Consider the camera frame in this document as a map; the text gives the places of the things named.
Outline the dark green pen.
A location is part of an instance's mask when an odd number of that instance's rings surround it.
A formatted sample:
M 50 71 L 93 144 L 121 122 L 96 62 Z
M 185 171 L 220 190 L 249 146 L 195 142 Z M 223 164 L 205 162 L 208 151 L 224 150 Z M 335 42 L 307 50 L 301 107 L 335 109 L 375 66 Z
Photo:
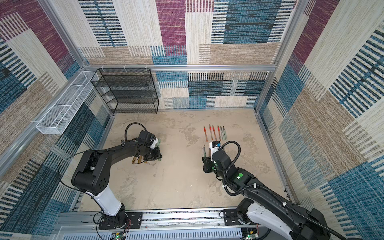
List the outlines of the dark green pen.
M 206 147 L 205 147 L 205 145 L 203 145 L 203 155 L 204 155 L 204 158 L 207 156 L 206 155 Z

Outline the light green pen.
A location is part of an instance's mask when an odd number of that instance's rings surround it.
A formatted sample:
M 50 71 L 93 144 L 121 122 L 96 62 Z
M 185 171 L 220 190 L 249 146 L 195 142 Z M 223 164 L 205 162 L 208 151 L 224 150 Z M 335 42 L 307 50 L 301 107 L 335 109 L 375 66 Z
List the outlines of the light green pen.
M 221 132 L 222 140 L 224 141 L 225 140 L 225 135 L 224 135 L 222 126 L 220 126 L 220 132 Z

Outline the light green marker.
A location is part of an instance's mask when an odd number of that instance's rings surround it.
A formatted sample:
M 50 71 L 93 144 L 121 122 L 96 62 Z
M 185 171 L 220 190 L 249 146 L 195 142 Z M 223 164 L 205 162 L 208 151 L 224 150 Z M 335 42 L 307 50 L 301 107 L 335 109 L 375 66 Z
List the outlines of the light green marker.
M 227 133 L 224 126 L 223 126 L 223 134 L 224 134 L 225 141 L 227 141 L 228 137 L 227 137 Z

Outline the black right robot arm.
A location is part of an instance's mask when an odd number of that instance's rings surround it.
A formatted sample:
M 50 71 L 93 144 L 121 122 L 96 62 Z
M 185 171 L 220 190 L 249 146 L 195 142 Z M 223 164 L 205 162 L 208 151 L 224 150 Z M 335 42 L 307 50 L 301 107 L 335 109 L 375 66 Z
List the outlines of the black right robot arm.
M 237 207 L 241 223 L 261 224 L 287 240 L 328 240 L 324 215 L 300 207 L 281 197 L 250 172 L 236 167 L 225 151 L 203 157 L 203 171 L 223 180 L 224 190 L 232 197 L 244 196 Z

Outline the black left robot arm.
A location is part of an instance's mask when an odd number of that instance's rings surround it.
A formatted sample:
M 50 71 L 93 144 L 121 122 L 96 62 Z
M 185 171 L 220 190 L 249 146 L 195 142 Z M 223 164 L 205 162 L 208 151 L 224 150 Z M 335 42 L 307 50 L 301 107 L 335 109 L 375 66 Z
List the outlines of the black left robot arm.
M 112 165 L 129 157 L 142 157 L 150 162 L 162 158 L 159 140 L 142 130 L 137 138 L 123 140 L 118 146 L 104 150 L 87 150 L 72 176 L 71 184 L 90 195 L 102 210 L 102 219 L 109 229 L 127 224 L 126 208 L 112 192 L 109 181 Z

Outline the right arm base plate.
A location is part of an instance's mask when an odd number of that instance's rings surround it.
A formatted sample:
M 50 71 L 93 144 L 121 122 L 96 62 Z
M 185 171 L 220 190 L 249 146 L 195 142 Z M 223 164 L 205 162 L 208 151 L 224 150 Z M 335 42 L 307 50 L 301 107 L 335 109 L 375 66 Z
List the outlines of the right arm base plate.
M 250 211 L 242 213 L 234 208 L 224 209 L 219 212 L 219 217 L 224 221 L 225 226 L 265 226 L 260 223 L 260 218 Z

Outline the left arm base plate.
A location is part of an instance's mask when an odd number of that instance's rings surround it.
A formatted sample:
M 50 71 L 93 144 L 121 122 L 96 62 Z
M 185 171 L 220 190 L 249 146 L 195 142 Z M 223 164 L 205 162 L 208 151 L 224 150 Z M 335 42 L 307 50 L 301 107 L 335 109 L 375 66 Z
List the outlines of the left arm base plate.
M 125 212 L 117 216 L 102 215 L 98 230 L 127 230 L 139 229 L 142 223 L 143 212 Z

